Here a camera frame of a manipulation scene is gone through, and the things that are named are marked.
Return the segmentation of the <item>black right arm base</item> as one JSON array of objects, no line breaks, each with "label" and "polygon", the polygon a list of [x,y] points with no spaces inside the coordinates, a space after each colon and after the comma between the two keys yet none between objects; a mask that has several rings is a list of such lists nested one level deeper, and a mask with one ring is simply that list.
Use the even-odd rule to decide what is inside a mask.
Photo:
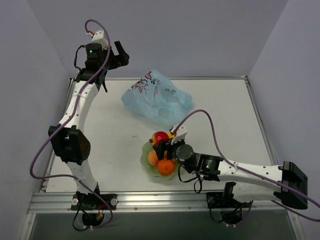
[{"label": "black right arm base", "polygon": [[[224,190],[220,192],[207,192],[206,200],[211,220],[217,224],[225,224],[225,226],[236,228],[240,225],[250,213],[253,201],[240,202],[235,200],[234,188],[235,182],[227,182]],[[215,219],[213,209],[221,209],[219,212],[220,219]]]}]

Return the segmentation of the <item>orange fake fruit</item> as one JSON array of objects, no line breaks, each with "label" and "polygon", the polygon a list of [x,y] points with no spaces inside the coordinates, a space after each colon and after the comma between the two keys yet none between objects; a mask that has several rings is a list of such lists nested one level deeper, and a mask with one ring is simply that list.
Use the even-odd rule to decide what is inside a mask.
[{"label": "orange fake fruit", "polygon": [[172,160],[163,159],[157,164],[158,172],[163,176],[168,176],[175,170],[175,164]]}]

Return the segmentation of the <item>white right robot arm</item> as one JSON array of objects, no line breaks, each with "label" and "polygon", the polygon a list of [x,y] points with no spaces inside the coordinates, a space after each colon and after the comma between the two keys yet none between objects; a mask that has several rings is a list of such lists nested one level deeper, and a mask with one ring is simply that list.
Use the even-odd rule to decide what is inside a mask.
[{"label": "white right robot arm", "polygon": [[225,182],[223,203],[280,201],[297,210],[308,208],[308,177],[293,162],[282,165],[254,165],[228,162],[220,156],[194,152],[184,140],[149,140],[158,158],[173,158],[194,180]]}]

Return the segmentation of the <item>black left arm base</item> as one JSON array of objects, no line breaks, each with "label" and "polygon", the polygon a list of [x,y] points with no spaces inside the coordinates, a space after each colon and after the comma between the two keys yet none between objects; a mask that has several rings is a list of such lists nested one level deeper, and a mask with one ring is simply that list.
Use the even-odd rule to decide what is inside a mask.
[{"label": "black left arm base", "polygon": [[118,204],[118,195],[115,193],[84,194],[76,192],[73,195],[70,209],[75,211],[72,227],[77,232],[93,230],[109,224],[113,219],[113,211]]}]

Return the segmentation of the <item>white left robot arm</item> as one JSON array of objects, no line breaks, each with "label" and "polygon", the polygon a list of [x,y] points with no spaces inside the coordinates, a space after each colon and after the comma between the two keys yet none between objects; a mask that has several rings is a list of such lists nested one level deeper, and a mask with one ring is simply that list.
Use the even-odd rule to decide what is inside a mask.
[{"label": "white left robot arm", "polygon": [[58,125],[50,126],[48,130],[55,155],[69,167],[71,177],[76,182],[76,193],[84,195],[82,202],[90,210],[100,206],[101,197],[97,194],[99,185],[89,165],[91,143],[84,134],[84,125],[99,90],[106,88],[107,72],[129,63],[130,56],[121,42],[115,41],[114,45],[118,54],[97,42],[84,45],[85,67],[79,70],[75,78],[65,115]]}]

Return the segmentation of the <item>light blue plastic bag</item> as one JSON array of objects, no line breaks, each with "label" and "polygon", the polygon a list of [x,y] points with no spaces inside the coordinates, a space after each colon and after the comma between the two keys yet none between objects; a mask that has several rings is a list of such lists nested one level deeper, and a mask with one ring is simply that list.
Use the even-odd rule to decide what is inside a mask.
[{"label": "light blue plastic bag", "polygon": [[128,88],[121,101],[132,114],[166,127],[180,123],[194,106],[190,93],[155,69]]}]

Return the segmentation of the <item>pink fake peach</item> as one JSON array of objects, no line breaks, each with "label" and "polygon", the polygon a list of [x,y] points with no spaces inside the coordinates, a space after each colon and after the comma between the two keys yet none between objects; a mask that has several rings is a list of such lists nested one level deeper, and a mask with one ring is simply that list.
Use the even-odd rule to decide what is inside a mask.
[{"label": "pink fake peach", "polygon": [[158,165],[159,159],[158,159],[157,154],[154,150],[152,150],[148,153],[147,161],[153,167],[156,167]]}]

